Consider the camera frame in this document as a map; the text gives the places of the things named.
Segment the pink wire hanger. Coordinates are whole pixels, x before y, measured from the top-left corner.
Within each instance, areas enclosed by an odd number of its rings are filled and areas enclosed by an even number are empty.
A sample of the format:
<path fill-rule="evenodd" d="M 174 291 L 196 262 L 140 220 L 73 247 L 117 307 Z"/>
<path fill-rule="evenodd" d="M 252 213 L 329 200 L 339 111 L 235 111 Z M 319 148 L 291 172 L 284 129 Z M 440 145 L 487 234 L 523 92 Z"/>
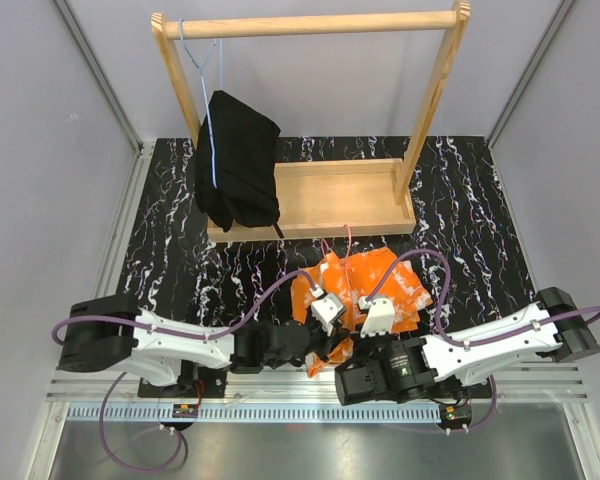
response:
<path fill-rule="evenodd" d="M 334 293 L 346 303 L 352 299 L 351 285 L 348 275 L 348 260 L 352 247 L 352 233 L 348 224 L 346 230 L 346 250 L 339 256 L 325 238 L 320 239 L 320 248 L 323 255 L 319 264 L 320 285 L 329 293 Z"/>

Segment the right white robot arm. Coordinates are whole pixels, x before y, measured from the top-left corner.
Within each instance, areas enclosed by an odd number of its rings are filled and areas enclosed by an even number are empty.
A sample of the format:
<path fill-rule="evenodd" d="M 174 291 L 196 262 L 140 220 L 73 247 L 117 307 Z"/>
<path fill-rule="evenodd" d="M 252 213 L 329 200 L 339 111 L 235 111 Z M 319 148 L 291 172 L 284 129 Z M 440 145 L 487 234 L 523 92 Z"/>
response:
<path fill-rule="evenodd" d="M 337 397 L 343 406 L 458 397 L 534 356 L 564 363 L 600 353 L 590 329 L 598 319 L 600 306 L 578 309 L 568 293 L 551 287 L 513 314 L 447 339 L 440 334 L 363 336 L 354 343 L 352 357 L 335 369 Z"/>

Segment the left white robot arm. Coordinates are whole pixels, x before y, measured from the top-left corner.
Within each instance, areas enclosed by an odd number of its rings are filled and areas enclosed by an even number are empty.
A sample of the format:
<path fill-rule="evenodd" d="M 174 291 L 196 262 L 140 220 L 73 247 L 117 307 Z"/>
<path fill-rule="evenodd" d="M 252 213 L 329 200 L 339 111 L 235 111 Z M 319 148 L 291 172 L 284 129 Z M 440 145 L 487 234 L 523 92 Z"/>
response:
<path fill-rule="evenodd" d="M 131 296 L 114 295 L 73 305 L 52 338 L 62 348 L 60 371 L 127 372 L 183 397 L 200 368 L 258 374 L 301 365 L 310 354 L 326 358 L 347 336 L 345 312 L 329 293 L 311 302 L 304 322 L 248 322 L 222 330 L 170 320 L 140 308 Z"/>

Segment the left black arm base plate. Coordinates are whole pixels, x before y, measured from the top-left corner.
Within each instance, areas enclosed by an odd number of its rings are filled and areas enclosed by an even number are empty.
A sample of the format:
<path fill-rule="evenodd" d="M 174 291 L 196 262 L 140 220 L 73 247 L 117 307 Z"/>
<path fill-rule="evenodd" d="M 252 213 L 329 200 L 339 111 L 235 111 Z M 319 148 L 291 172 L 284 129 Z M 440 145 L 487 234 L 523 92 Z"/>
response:
<path fill-rule="evenodd" d="M 201 366 L 182 368 L 174 385 L 158 387 L 141 379 L 137 395 L 140 398 L 196 398 L 201 392 L 204 399 L 220 399 L 226 390 L 227 372 Z"/>

